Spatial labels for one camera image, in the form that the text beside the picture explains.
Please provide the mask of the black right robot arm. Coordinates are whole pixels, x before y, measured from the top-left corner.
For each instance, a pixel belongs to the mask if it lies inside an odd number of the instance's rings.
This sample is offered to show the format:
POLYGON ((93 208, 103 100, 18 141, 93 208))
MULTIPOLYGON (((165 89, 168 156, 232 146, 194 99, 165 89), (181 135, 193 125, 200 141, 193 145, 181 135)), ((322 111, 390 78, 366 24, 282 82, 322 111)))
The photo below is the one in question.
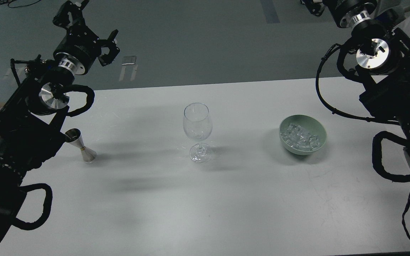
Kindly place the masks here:
MULTIPOLYGON (((392 182, 410 183, 410 174, 386 171, 382 163, 382 140, 403 146, 410 168, 410 37, 397 27, 401 12, 382 8, 381 0, 301 0, 314 16, 329 9, 339 28, 350 28, 351 37, 334 44, 321 59, 316 74, 316 91, 322 104, 333 114, 366 122, 399 125, 405 138, 388 131, 377 133, 372 141, 372 164, 377 174, 392 182), (322 67, 338 52, 337 69, 348 80, 361 83, 365 91, 360 102, 370 117, 355 116, 332 107, 321 95, 322 67)), ((410 208, 410 192, 403 215, 410 208)))

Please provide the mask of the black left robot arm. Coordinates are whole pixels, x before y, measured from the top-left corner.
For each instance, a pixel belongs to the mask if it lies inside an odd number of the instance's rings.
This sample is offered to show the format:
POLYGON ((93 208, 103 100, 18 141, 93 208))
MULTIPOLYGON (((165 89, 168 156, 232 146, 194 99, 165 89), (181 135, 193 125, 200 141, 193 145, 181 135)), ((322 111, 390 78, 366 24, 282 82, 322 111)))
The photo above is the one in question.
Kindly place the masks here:
POLYGON ((111 64, 120 49, 118 30, 100 38, 87 25, 83 10, 89 3, 67 0, 53 18, 66 31, 53 59, 10 61, 17 89, 0 110, 0 243, 10 227, 34 230, 48 219, 52 188, 45 183, 22 185, 27 172, 54 157, 64 143, 78 136, 62 133, 67 117, 89 110, 95 92, 75 84, 93 63, 111 64))

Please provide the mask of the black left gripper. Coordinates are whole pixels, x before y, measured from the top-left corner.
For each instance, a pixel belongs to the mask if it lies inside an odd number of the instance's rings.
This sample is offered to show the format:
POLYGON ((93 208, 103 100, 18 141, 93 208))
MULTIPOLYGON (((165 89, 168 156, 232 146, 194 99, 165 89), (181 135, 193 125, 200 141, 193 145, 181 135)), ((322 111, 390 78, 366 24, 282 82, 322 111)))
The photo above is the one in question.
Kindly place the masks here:
POLYGON ((73 3, 67 0, 53 18, 53 24, 67 30, 65 37, 53 52, 55 60, 63 58, 72 60, 75 64, 77 75, 89 72, 94 61, 98 58, 101 66, 110 65, 120 49, 116 43, 119 30, 113 30, 107 39, 99 37, 86 26, 83 10, 89 0, 73 3), (101 49, 107 48, 108 53, 101 54, 101 49))

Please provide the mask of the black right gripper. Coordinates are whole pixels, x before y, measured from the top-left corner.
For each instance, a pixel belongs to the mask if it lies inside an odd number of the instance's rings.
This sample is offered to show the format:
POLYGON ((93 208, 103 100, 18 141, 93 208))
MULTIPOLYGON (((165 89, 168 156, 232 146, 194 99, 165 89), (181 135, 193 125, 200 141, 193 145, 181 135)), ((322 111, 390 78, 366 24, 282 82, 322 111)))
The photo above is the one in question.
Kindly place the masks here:
POLYGON ((301 0, 314 16, 321 16, 327 7, 339 28, 354 28, 362 21, 370 19, 377 6, 376 0, 301 0))

